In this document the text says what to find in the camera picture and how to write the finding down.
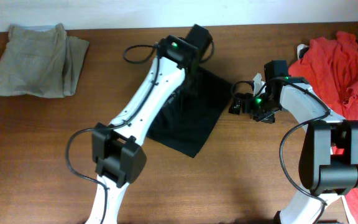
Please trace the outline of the white garment under pile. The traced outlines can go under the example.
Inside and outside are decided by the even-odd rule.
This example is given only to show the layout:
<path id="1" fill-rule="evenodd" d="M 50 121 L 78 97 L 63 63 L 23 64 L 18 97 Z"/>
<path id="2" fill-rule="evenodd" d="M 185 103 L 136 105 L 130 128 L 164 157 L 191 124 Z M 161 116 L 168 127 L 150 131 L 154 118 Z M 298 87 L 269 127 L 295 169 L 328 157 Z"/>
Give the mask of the white garment under pile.
<path id="1" fill-rule="evenodd" d="M 296 47 L 296 55 L 297 55 L 297 59 L 301 59 L 304 57 L 304 54 L 307 53 L 307 51 L 309 50 L 309 46 L 305 45 L 305 44 L 300 44 Z"/>

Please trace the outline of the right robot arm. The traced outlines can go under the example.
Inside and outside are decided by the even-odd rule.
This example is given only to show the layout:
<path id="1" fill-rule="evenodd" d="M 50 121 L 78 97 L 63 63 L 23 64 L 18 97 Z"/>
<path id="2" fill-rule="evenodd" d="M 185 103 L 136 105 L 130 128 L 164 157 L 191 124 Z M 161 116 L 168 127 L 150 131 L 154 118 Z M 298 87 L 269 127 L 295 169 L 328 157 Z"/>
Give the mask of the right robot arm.
<path id="1" fill-rule="evenodd" d="M 255 121 L 287 110 L 298 121 L 279 145 L 280 165 L 296 188 L 290 203 L 279 210 L 274 223 L 319 223 L 329 205 L 358 188 L 358 120 L 335 113 L 313 91 L 303 77 L 281 76 L 262 81 L 256 76 L 248 84 L 253 93 L 230 93 L 230 113 L 250 113 Z M 296 184 L 285 166 L 283 149 L 296 130 L 305 130 Z"/>

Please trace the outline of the black shorts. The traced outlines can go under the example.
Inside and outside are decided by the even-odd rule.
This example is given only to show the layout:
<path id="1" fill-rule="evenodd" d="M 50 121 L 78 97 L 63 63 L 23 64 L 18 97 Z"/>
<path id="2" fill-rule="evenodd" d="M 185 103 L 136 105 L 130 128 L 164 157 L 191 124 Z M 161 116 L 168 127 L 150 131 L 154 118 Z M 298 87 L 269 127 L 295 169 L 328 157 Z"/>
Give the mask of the black shorts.
<path id="1" fill-rule="evenodd" d="M 178 91 L 158 112 L 147 137 L 189 157 L 206 143 L 231 99 L 231 83 L 200 67 L 197 93 Z"/>

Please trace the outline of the folded khaki shorts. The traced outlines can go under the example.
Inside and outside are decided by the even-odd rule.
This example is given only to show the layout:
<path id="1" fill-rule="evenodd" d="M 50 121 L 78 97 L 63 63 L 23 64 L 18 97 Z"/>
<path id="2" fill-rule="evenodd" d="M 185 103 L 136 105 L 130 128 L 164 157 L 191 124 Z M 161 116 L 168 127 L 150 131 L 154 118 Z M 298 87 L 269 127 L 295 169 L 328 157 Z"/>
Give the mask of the folded khaki shorts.
<path id="1" fill-rule="evenodd" d="M 74 95 L 89 45 L 69 36 L 63 24 L 11 25 L 0 58 L 0 96 Z"/>

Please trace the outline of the red shirt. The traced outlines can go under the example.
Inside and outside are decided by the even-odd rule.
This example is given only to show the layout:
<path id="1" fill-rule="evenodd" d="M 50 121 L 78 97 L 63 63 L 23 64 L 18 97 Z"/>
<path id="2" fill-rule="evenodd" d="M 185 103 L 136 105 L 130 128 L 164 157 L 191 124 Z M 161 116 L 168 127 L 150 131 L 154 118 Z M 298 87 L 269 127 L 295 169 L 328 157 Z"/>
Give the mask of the red shirt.
<path id="1" fill-rule="evenodd" d="M 334 40 L 310 40 L 309 49 L 290 66 L 289 74 L 306 78 L 336 113 L 358 120 L 358 41 L 354 34 L 339 31 Z M 358 188 L 351 190 L 346 200 L 358 223 Z"/>

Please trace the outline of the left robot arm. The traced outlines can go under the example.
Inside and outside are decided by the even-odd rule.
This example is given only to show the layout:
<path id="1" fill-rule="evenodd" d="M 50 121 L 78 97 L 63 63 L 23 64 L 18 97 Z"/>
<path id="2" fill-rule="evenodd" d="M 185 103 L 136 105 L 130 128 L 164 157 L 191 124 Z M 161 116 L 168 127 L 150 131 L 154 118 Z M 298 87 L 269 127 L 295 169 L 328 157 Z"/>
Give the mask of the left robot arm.
<path id="1" fill-rule="evenodd" d="M 96 195 L 87 223 L 117 223 L 125 192 L 144 169 L 142 149 L 158 112 L 200 64 L 211 44 L 169 35 L 153 46 L 150 70 L 126 107 L 109 124 L 92 129 Z"/>

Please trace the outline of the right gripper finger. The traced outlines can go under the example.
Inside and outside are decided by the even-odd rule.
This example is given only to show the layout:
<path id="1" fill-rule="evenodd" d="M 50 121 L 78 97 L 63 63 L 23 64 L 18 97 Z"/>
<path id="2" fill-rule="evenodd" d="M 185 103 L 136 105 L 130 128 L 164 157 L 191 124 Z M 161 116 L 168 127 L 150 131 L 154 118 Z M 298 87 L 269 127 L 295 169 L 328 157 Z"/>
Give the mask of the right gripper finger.
<path id="1" fill-rule="evenodd" d="M 229 108 L 230 114 L 250 113 L 250 93 L 236 93 Z"/>
<path id="2" fill-rule="evenodd" d="M 273 124 L 275 122 L 275 116 L 273 113 L 253 115 L 252 119 L 256 122 L 263 122 L 268 124 Z"/>

